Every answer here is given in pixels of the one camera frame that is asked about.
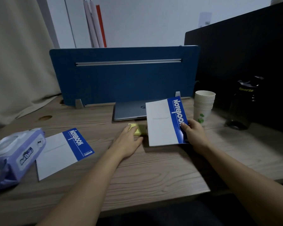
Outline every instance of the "stack of paper cups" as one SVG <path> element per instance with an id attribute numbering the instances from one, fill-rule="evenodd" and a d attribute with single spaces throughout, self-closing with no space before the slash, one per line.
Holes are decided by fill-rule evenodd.
<path id="1" fill-rule="evenodd" d="M 206 90 L 199 90 L 195 93 L 194 98 L 194 120 L 202 126 L 205 125 L 213 108 L 215 93 Z"/>

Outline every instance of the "black water bottle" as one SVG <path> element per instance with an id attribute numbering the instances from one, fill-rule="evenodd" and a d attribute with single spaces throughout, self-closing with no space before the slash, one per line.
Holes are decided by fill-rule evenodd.
<path id="1" fill-rule="evenodd" d="M 249 128 L 256 108 L 255 95 L 263 79 L 260 76 L 253 76 L 248 82 L 238 81 L 239 88 L 230 104 L 226 126 L 236 130 Z"/>

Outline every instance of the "forearm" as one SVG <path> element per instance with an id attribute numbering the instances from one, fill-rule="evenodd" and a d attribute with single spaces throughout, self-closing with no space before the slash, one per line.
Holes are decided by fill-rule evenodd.
<path id="1" fill-rule="evenodd" d="M 113 148 L 107 150 L 87 175 L 78 182 L 38 226 L 95 225 L 112 175 L 122 160 Z"/>
<path id="2" fill-rule="evenodd" d="M 258 224 L 283 225 L 282 185 L 213 146 L 203 155 Z"/>

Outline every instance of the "wooden desk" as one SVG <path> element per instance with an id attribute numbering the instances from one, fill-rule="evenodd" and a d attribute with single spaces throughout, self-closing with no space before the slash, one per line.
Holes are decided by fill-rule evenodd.
<path id="1" fill-rule="evenodd" d="M 42 127 L 51 136 L 76 127 L 95 154 L 38 182 L 33 165 L 14 189 L 0 193 L 0 225 L 24 225 L 41 220 L 99 159 L 127 122 L 112 123 L 113 105 L 82 110 L 60 104 L 61 97 L 0 130 L 0 138 L 17 131 Z M 192 99 L 183 99 L 188 118 Z M 51 115 L 51 119 L 38 121 Z M 224 118 L 213 112 L 205 127 L 208 138 L 220 149 L 259 173 L 283 182 L 283 133 L 252 124 L 249 130 L 224 127 Z M 117 168 L 102 207 L 102 216 L 188 200 L 197 194 L 226 186 L 208 163 L 189 146 L 147 147 L 147 141 Z"/>

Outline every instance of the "yellow sticky note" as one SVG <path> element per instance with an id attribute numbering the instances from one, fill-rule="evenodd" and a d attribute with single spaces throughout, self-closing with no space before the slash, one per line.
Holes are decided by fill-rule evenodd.
<path id="1" fill-rule="evenodd" d="M 146 125 L 144 124 L 130 124 L 130 125 L 131 125 L 131 128 L 134 126 L 137 126 L 137 130 L 134 133 L 135 136 L 144 136 L 147 134 Z"/>

